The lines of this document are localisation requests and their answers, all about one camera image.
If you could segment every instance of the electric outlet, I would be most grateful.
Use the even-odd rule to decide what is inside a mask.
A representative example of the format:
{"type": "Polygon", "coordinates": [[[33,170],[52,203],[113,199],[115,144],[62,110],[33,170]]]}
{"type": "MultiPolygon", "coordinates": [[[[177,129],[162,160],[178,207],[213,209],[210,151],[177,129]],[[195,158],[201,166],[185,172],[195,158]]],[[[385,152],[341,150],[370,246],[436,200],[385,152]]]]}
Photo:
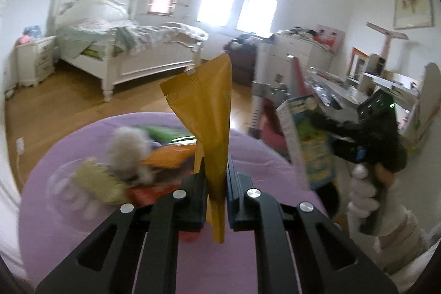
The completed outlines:
{"type": "Polygon", "coordinates": [[[17,146],[17,155],[21,156],[25,152],[25,140],[21,137],[15,141],[17,146]]]}

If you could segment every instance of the black tool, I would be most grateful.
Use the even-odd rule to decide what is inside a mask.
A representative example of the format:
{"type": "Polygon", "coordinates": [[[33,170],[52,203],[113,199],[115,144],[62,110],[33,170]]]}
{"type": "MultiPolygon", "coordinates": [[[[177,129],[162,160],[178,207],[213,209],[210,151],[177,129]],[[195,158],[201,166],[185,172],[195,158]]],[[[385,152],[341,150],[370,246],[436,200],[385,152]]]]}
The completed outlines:
{"type": "Polygon", "coordinates": [[[407,153],[400,143],[392,96],[377,90],[359,105],[357,113],[357,124],[350,121],[340,123],[318,112],[311,112],[310,116],[314,126],[339,136],[332,141],[332,150],[336,156],[353,163],[364,163],[367,167],[369,179],[377,189],[375,199],[379,201],[380,208],[364,220],[360,232],[377,235],[386,188],[376,178],[374,165],[381,163],[387,170],[398,172],[406,167],[407,153]]]}
{"type": "MultiPolygon", "coordinates": [[[[398,293],[390,279],[312,204],[279,204],[254,188],[250,177],[236,173],[231,158],[226,181],[230,227],[254,231],[259,294],[297,294],[299,287],[304,294],[398,293]]],[[[200,173],[182,181],[180,190],[153,206],[123,205],[35,293],[175,293],[178,234],[200,231],[206,200],[202,166],[200,173]]]]}

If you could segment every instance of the bed frame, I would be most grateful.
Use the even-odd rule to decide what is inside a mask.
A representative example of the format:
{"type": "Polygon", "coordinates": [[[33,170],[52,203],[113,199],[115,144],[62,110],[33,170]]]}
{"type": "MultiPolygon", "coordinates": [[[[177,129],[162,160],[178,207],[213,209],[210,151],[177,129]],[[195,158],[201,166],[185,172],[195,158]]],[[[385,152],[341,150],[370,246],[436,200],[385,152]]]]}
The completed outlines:
{"type": "MultiPolygon", "coordinates": [[[[132,16],[126,4],[116,0],[76,0],[67,4],[55,1],[53,5],[53,26],[71,25],[85,18],[103,20],[126,20],[132,16]]],[[[86,55],[72,59],[61,59],[101,79],[101,88],[106,102],[112,100],[113,87],[125,81],[156,74],[158,72],[198,65],[201,60],[203,42],[179,34],[169,42],[146,49],[142,53],[114,55],[115,31],[109,32],[108,45],[103,60],[86,55]]]]}

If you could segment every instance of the colorful book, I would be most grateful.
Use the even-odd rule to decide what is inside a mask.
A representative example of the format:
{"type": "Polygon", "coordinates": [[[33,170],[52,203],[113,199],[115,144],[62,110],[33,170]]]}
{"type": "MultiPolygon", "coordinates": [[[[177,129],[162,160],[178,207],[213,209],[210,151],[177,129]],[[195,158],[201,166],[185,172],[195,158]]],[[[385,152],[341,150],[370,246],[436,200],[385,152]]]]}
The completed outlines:
{"type": "Polygon", "coordinates": [[[317,101],[308,95],[286,100],[277,109],[291,162],[306,176],[312,190],[335,178],[327,133],[314,127],[308,115],[307,110],[317,107],[317,101]]]}

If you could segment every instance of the shelf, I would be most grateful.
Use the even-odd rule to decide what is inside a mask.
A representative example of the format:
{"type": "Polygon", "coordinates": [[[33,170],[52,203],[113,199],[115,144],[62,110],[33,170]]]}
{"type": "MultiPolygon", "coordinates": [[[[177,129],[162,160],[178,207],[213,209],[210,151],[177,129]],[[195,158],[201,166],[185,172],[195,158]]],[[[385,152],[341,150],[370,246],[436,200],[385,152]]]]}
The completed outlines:
{"type": "Polygon", "coordinates": [[[378,77],[376,75],[368,74],[366,72],[364,72],[363,75],[372,78],[372,81],[376,85],[391,94],[394,97],[395,102],[403,109],[412,109],[412,106],[418,97],[418,92],[416,90],[405,88],[402,85],[383,79],[382,77],[378,77]]]}

